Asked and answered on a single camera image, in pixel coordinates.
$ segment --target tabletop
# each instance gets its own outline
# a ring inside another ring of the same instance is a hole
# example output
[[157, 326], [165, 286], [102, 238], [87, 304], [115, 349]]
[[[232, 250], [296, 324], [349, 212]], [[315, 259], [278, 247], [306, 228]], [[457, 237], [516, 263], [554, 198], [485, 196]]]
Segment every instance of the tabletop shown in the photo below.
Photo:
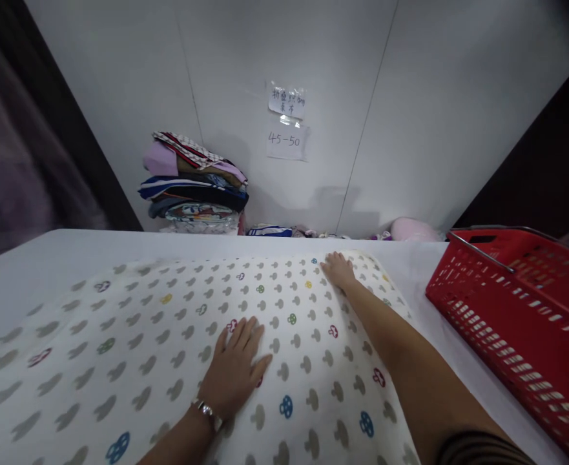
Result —
[[102, 270], [133, 260], [204, 260], [246, 256], [326, 254], [357, 249], [372, 254], [400, 289], [416, 329], [439, 351], [500, 427], [538, 464], [569, 460], [493, 373], [443, 319], [424, 291], [447, 248], [442, 242], [209, 236], [60, 229], [0, 256], [0, 336], [54, 294]]

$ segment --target right hand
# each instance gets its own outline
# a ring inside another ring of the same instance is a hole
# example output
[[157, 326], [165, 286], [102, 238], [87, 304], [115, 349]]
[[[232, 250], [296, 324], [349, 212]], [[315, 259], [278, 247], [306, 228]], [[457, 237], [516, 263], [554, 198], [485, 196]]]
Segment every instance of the right hand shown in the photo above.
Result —
[[215, 345], [211, 366], [200, 385], [198, 398], [210, 406], [223, 421], [233, 418], [247, 402], [273, 358], [269, 354], [252, 365], [258, 343], [265, 331], [263, 325], [253, 331], [255, 324], [255, 317], [248, 322], [242, 318], [228, 343], [228, 329], [224, 328]]
[[321, 268], [329, 281], [346, 292], [346, 289], [356, 282], [351, 260], [346, 260], [343, 254], [334, 252], [327, 254], [325, 261], [327, 263], [321, 262]]

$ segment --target handwritten number 45-50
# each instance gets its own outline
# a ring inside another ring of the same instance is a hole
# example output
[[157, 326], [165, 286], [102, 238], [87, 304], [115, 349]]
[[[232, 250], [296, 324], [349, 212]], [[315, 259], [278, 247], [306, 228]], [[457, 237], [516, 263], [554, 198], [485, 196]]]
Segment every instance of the handwritten number 45-50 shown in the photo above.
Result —
[[279, 134], [276, 135], [273, 132], [269, 133], [269, 140], [271, 141], [271, 143], [274, 143], [274, 144], [279, 144], [282, 141], [288, 142], [289, 147], [291, 145], [299, 145], [299, 139], [298, 138], [294, 138], [293, 136], [290, 136], [287, 139], [282, 139]]

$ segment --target bracelet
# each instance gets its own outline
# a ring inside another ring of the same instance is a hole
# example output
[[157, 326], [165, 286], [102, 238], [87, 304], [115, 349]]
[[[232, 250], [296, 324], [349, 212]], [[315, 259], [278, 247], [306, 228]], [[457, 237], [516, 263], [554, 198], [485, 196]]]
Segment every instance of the bracelet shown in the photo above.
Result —
[[192, 400], [192, 405], [198, 407], [200, 413], [206, 415], [207, 418], [212, 421], [213, 430], [217, 433], [222, 427], [222, 419], [213, 413], [211, 407], [209, 407], [204, 400], [200, 400], [198, 397]]

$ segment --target paper sign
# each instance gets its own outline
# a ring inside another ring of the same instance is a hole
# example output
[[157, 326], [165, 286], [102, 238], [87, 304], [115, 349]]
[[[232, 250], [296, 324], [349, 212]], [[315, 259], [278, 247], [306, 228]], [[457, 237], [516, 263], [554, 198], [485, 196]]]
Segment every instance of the paper sign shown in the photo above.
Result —
[[278, 87], [271, 82], [269, 110], [292, 118], [303, 119], [305, 114], [305, 90], [302, 88]]
[[267, 129], [267, 156], [305, 161], [305, 140], [308, 127], [282, 117], [270, 119]]

